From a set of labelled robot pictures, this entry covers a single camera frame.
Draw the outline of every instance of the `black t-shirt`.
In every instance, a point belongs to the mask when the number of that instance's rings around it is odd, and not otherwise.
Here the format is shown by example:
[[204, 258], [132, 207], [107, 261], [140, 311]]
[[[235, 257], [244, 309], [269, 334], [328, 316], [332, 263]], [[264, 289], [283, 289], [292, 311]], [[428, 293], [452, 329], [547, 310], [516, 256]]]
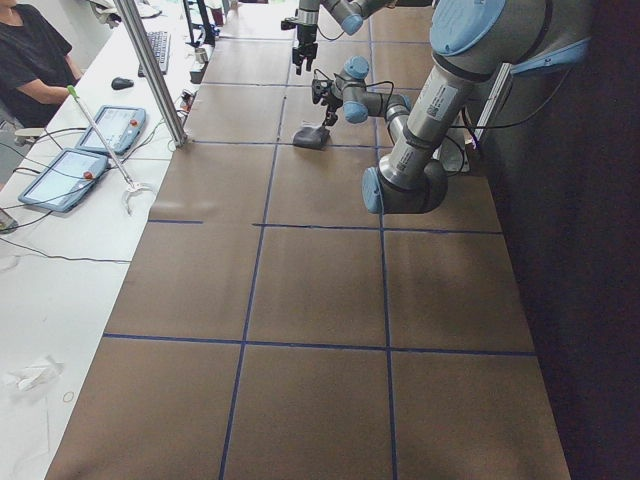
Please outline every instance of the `black t-shirt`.
[[44, 105], [17, 90], [33, 80], [66, 87], [76, 80], [64, 57], [71, 45], [31, 5], [16, 5], [23, 25], [0, 22], [0, 98], [25, 127], [45, 127], [58, 105]]

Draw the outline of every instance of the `white desk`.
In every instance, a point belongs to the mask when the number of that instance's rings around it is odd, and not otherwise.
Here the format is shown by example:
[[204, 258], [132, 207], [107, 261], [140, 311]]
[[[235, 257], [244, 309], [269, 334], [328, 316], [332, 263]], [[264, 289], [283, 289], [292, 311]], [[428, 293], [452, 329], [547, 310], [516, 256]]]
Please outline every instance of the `white desk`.
[[[193, 90], [190, 49], [183, 43], [184, 22], [166, 17], [145, 21], [150, 30], [172, 33], [166, 83], [172, 98], [183, 88]], [[138, 60], [124, 26], [112, 35], [85, 73], [76, 90], [89, 110], [103, 104], [131, 105], [147, 111], [140, 140], [161, 120], [146, 79], [137, 77]], [[133, 79], [133, 88], [114, 91], [111, 80]], [[87, 121], [72, 99], [62, 105], [47, 130], [83, 127]], [[63, 147], [75, 146], [79, 134], [56, 136]], [[160, 187], [173, 147], [164, 125], [153, 141], [125, 166], [135, 181]], [[51, 140], [38, 142], [28, 157], [48, 164], [59, 152]], [[41, 169], [25, 160], [22, 166]], [[0, 191], [0, 206], [18, 204], [17, 196], [33, 177], [14, 174]], [[132, 197], [133, 213], [122, 205], [126, 183], [117, 169], [109, 171], [89, 196], [67, 214], [52, 214], [32, 226], [3, 236], [49, 255], [131, 260], [155, 196], [143, 192]], [[20, 224], [45, 213], [16, 208], [9, 213]], [[54, 381], [16, 394], [0, 385], [0, 479], [44, 478], [66, 428], [75, 400], [93, 359], [120, 286], [127, 263], [97, 263], [50, 259], [0, 241], [0, 374], [21, 370], [44, 355], [64, 364]]]

